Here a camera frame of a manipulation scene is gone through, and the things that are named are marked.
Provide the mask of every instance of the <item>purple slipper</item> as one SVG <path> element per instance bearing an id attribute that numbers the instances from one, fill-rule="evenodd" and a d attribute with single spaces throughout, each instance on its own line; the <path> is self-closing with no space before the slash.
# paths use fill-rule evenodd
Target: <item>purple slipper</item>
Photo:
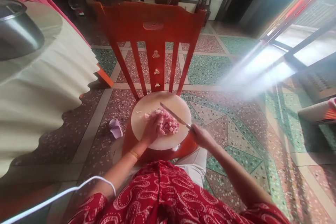
<path id="1" fill-rule="evenodd" d="M 123 131 L 121 130 L 120 123 L 117 119 L 113 118 L 110 121 L 110 131 L 115 139 L 122 137 Z"/>

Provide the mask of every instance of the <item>white pants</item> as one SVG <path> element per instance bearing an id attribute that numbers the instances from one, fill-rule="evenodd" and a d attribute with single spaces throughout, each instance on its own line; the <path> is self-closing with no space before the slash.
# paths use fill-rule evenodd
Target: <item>white pants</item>
<path id="1" fill-rule="evenodd" d="M 113 164 L 115 164 L 121 158 L 121 149 L 124 143 L 124 138 L 118 138 L 111 147 L 111 155 Z M 175 165 L 182 168 L 189 175 L 191 180 L 203 188 L 205 169 L 207 163 L 207 150 L 198 147 L 193 153 L 179 159 Z M 129 172 L 127 178 L 117 190 L 117 195 L 124 189 L 126 185 L 130 183 L 133 175 L 137 173 L 142 166 L 134 166 Z"/>

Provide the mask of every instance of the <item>steel pot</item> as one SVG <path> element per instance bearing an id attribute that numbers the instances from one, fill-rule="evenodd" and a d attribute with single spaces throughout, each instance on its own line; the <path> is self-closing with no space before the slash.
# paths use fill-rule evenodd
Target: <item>steel pot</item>
<path id="1" fill-rule="evenodd" d="M 0 0 L 0 61 L 32 53 L 44 44 L 44 36 L 18 1 Z"/>

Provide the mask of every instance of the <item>red paisley dress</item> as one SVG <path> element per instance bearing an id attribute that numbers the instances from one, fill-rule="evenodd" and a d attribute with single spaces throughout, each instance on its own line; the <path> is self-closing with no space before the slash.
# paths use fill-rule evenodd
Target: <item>red paisley dress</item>
<path id="1" fill-rule="evenodd" d="M 74 223 L 263 223 L 288 224 L 271 204 L 241 214 L 192 182 L 181 168 L 155 161 L 139 170 L 113 201 L 97 193 L 69 220 Z"/>

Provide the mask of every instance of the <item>wooden chair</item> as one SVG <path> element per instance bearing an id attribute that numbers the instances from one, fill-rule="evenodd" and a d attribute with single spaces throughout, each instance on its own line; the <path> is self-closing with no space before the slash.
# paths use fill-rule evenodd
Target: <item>wooden chair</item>
<path id="1" fill-rule="evenodd" d="M 200 10 L 198 13 L 192 14 L 185 11 L 180 6 L 152 5 L 135 2 L 123 2 L 119 5 L 109 7 L 103 7 L 101 3 L 96 2 L 93 6 L 97 14 L 98 22 L 101 24 L 107 38 L 110 41 L 121 70 L 124 73 L 131 92 L 137 102 L 142 97 L 139 97 L 135 89 L 117 42 L 131 42 L 141 88 L 143 95 L 146 96 L 147 90 L 137 46 L 137 41 L 145 41 L 150 86 L 152 90 L 152 94 L 148 95 L 149 97 L 154 96 L 154 92 L 164 91 L 165 89 L 165 42 L 174 42 L 169 81 L 170 93 L 173 92 L 179 43 L 190 44 L 176 92 L 176 95 L 179 96 L 181 94 L 197 39 L 202 28 L 205 11 Z M 178 103 L 182 102 L 185 105 L 185 102 L 181 98 L 178 97 L 178 99 L 180 99 L 180 101 L 177 101 Z M 133 118 L 134 116 L 132 115 L 126 129 L 122 150 L 123 154 L 129 151 L 138 142 L 138 138 L 134 135 L 131 127 L 131 121 Z M 181 143 L 181 147 L 177 152 L 173 152 L 170 149 L 154 150 L 148 148 L 142 155 L 140 161 L 150 162 L 157 159 L 170 160 L 177 157 L 180 158 L 193 152 L 195 149 L 196 144 L 191 135 L 188 134 Z"/>

